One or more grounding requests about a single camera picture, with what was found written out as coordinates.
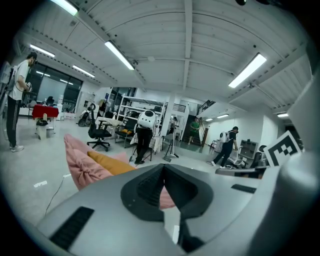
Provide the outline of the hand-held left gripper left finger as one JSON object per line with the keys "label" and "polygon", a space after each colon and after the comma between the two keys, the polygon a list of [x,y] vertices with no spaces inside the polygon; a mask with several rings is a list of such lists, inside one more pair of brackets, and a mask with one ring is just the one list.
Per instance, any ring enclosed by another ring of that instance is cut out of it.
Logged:
{"label": "hand-held left gripper left finger", "polygon": [[122,204],[140,220],[164,221],[164,213],[160,210],[160,196],[164,188],[163,168],[163,164],[158,164],[121,188]]}

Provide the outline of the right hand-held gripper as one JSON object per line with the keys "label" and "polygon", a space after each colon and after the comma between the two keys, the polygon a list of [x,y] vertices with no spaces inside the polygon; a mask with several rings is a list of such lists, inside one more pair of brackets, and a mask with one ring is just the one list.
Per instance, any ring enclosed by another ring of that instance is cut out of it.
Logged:
{"label": "right hand-held gripper", "polygon": [[306,256],[320,229],[320,134],[309,133],[305,151],[279,170],[275,189],[251,241],[250,256]]}

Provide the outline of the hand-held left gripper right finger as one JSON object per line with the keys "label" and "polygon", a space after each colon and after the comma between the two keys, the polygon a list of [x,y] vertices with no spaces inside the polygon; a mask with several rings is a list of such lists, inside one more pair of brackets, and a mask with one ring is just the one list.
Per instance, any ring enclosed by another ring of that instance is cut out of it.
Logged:
{"label": "hand-held left gripper right finger", "polygon": [[162,168],[164,186],[179,209],[182,220],[202,216],[214,199],[209,174],[177,164]]}

